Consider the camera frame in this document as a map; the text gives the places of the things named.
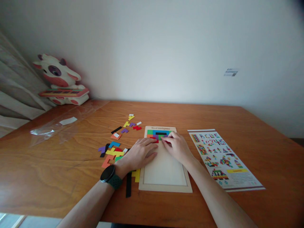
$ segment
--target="smartwatch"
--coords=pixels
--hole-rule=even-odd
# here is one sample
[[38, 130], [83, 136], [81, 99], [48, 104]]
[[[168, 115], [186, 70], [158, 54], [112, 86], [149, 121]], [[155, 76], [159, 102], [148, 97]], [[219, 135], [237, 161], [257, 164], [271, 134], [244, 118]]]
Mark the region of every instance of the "smartwatch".
[[102, 172], [100, 176], [101, 182], [110, 184], [115, 190], [119, 189], [123, 181], [115, 174], [115, 166], [110, 165]]

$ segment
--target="white paper scrap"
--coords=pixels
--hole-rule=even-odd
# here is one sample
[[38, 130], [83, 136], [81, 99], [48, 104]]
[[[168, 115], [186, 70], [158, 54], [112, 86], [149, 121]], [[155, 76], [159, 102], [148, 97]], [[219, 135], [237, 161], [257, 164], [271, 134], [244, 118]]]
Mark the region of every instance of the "white paper scrap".
[[67, 125], [67, 124], [71, 124], [71, 123], [75, 122], [76, 120], [77, 120], [77, 118], [71, 117], [69, 119], [62, 120], [59, 123], [61, 123], [62, 125]]

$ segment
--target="plastic bag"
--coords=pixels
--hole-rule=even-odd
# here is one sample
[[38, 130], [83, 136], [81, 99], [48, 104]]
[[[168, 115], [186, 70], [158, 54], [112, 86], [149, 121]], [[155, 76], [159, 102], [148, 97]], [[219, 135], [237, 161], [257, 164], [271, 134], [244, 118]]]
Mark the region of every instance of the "plastic bag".
[[[60, 144], [68, 141], [78, 132], [76, 126], [77, 123], [84, 120], [107, 103], [109, 103], [109, 101], [89, 100], [80, 106], [75, 106], [68, 112], [53, 119], [42, 127], [31, 130], [30, 133], [32, 138], [30, 147], [40, 144], [56, 134], [59, 134]], [[77, 121], [67, 125], [62, 125], [59, 123], [60, 121], [69, 119], [71, 117], [77, 118]]]

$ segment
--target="cow toy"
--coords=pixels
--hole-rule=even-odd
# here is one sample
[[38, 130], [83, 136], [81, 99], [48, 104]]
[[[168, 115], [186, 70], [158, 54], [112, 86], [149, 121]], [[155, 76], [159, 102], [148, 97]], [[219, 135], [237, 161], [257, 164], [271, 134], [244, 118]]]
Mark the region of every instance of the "cow toy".
[[81, 77], [67, 67], [65, 59], [58, 60], [50, 55], [38, 55], [40, 61], [33, 62], [33, 65], [43, 70], [43, 76], [51, 84], [51, 88], [39, 93], [41, 97], [48, 97], [58, 105], [75, 104], [81, 105], [89, 99], [89, 90], [83, 85], [76, 85]]

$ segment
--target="curtain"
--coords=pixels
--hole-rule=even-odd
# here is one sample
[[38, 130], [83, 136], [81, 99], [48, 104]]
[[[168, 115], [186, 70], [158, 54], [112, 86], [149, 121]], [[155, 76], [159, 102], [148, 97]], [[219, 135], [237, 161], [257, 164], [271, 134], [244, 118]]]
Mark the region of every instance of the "curtain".
[[0, 32], [0, 137], [55, 106], [38, 96], [48, 86]]

